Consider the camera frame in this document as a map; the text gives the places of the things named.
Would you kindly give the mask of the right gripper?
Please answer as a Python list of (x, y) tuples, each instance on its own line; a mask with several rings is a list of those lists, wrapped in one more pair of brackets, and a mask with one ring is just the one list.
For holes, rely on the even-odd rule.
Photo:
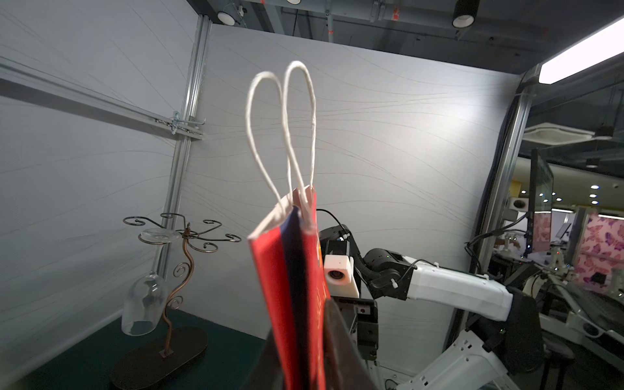
[(359, 298), (332, 297), (342, 308), (353, 308), (357, 316), (357, 324), (352, 329), (357, 340), (357, 349), (361, 358), (374, 362), (379, 348), (379, 313), (376, 301), (361, 297), (362, 276), (357, 265), (362, 262), (359, 248), (347, 227), (335, 226), (323, 229), (320, 234), (320, 249), (324, 263), (327, 254), (342, 254), (352, 258), (354, 262), (355, 281), (359, 289)]

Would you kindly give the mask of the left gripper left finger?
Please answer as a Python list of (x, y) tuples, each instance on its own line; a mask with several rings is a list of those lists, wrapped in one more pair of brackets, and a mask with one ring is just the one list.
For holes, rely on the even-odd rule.
[(282, 390), (285, 389), (284, 372), (276, 348), (273, 331), (269, 331), (265, 345), (250, 374), (243, 383), (242, 390)]

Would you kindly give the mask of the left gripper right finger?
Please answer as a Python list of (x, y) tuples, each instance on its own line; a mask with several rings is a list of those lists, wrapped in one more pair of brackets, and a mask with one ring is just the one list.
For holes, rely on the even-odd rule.
[(323, 357), (326, 389), (376, 389), (352, 333), (356, 324), (357, 316), (353, 308), (342, 308), (335, 300), (325, 302)]

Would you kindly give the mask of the red paper bag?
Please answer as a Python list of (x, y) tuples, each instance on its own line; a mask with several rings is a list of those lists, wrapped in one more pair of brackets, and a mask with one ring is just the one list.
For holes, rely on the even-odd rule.
[[(293, 61), (284, 78), (270, 71), (251, 81), (245, 104), (245, 131), (253, 158), (277, 203), (248, 237), (260, 281), (276, 349), (287, 389), (324, 389), (323, 312), (329, 299), (317, 224), (317, 193), (305, 182), (289, 130), (289, 82), (294, 71), (305, 77), (310, 96), (310, 131), (317, 137), (317, 102), (309, 70)], [(289, 193), (282, 196), (261, 161), (252, 131), (251, 114), (256, 89), (262, 81), (275, 84), (284, 147)]]

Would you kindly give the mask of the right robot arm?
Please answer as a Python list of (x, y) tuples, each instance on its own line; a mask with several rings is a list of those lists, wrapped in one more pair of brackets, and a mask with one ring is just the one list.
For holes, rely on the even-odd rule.
[(379, 348), (379, 298), (433, 302), (469, 313), (450, 347), (393, 388), (479, 389), (544, 362), (536, 301), (523, 291), (391, 250), (361, 254), (344, 224), (320, 232), (320, 249), (331, 296), (367, 362), (375, 361)]

